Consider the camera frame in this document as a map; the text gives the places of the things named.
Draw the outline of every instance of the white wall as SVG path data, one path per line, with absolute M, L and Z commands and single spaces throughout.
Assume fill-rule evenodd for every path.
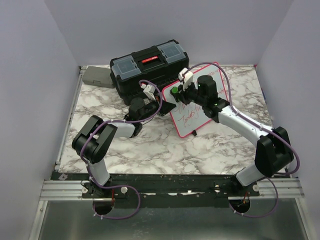
M 320 1 L 295 0 L 258 63 L 273 123 L 288 130 L 320 237 Z
M 28 239 L 79 68 L 42 0 L 0 1 L 0 239 Z
M 191 63 L 256 64 L 292 0 L 44 0 L 79 65 L 171 39 Z

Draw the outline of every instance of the red label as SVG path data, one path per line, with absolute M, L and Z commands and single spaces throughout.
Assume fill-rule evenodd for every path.
M 150 61 L 155 60 L 155 59 L 158 59 L 158 56 L 149 57 L 147 59 L 142 60 L 141 62 L 144 64 L 144 63 L 150 62 Z

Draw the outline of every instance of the white marble table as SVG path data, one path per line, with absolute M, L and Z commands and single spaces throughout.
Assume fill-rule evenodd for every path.
M 271 125 L 255 68 L 224 69 L 230 78 L 233 104 L 253 119 Z M 91 115 L 123 119 L 127 112 L 115 88 L 82 84 L 59 172 L 86 172 L 71 143 Z M 255 147 L 229 127 L 211 121 L 197 134 L 180 138 L 169 114 L 156 116 L 137 137 L 114 139 L 104 160 L 110 173 L 128 174 L 235 174 L 254 161 Z

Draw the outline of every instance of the gray box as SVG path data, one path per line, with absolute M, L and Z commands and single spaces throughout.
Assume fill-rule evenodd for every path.
M 88 66 L 82 81 L 87 85 L 113 89 L 115 86 L 110 77 L 111 70 L 105 67 Z

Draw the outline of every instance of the red whiteboard frame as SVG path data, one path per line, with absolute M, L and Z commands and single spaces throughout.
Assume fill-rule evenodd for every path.
M 195 74 L 195 73 L 197 73 L 197 72 L 201 71 L 202 69 L 205 69 L 205 68 L 207 68 L 207 67 L 209 67 L 209 66 L 210 66 L 210 64 L 205 65 L 205 66 L 201 67 L 200 69 L 198 69 L 198 70 L 196 70 L 196 71 L 194 71 L 194 72 L 192 72 L 192 73 Z M 224 78 L 223 78 L 223 76 L 222 76 L 221 70 L 220 70 L 220 69 L 218 69 L 218 70 L 219 70 L 219 73 L 220 73 L 220 77 L 221 77 L 221 81 L 222 81 L 222 86 L 223 86 L 223 89 L 224 89 L 224 94 L 225 94 L 225 97 L 226 97 L 226 99 L 227 99 L 227 101 L 228 101 L 228 96 L 227 96 L 226 86 L 225 86 L 225 83 L 224 83 Z M 164 98 L 165 101 L 167 101 L 167 100 L 166 100 L 166 97 L 165 97 L 165 95 L 164 95 L 164 90 L 167 89 L 167 88 L 169 88 L 170 86 L 176 84 L 177 82 L 178 82 L 178 81 L 175 81 L 175 82 L 171 83 L 170 85 L 168 85 L 168 86 L 166 86 L 166 87 L 164 87 L 164 88 L 162 89 L 162 96 L 163 96 L 163 98 Z M 172 119 L 172 121 L 173 121 L 175 130 L 176 130 L 176 132 L 178 133 L 178 135 L 179 135 L 180 138 L 183 139 L 183 138 L 189 136 L 190 134 L 192 134 L 192 131 L 191 131 L 191 132 L 187 133 L 186 135 L 181 136 L 180 133 L 179 133 L 179 131 L 178 131 L 176 122 L 175 122 L 175 120 L 174 120 L 171 112 L 170 112 L 170 116 L 171 116 L 171 119 Z M 209 123 L 211 120 L 212 120 L 212 119 L 209 119 L 207 122 L 205 122 L 205 123 L 202 124 L 201 126 L 198 126 L 198 127 L 197 127 L 196 129 L 194 129 L 194 130 L 198 130 L 199 128 L 201 128 L 201 127 L 203 127 L 204 125 L 206 125 L 207 123 Z

